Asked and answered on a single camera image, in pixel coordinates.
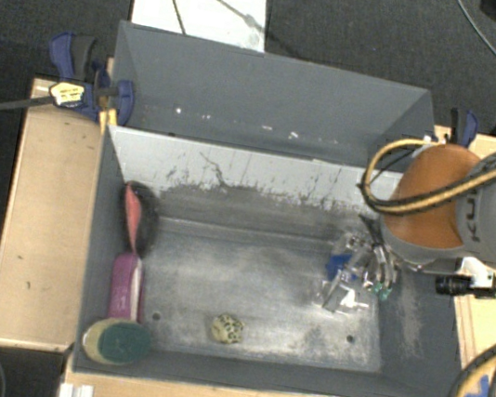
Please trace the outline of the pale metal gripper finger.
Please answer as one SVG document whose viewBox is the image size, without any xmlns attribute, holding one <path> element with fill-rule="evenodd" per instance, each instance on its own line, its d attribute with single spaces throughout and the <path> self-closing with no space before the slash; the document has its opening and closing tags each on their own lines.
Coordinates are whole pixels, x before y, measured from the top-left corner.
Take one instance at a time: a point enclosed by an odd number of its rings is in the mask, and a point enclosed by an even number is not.
<svg viewBox="0 0 496 397">
<path fill-rule="evenodd" d="M 344 311 L 368 311 L 372 306 L 372 295 L 369 291 L 349 289 L 343 299 Z"/>
<path fill-rule="evenodd" d="M 334 279 L 323 300 L 322 308 L 329 312 L 336 312 L 348 293 L 346 285 L 339 279 Z"/>
</svg>

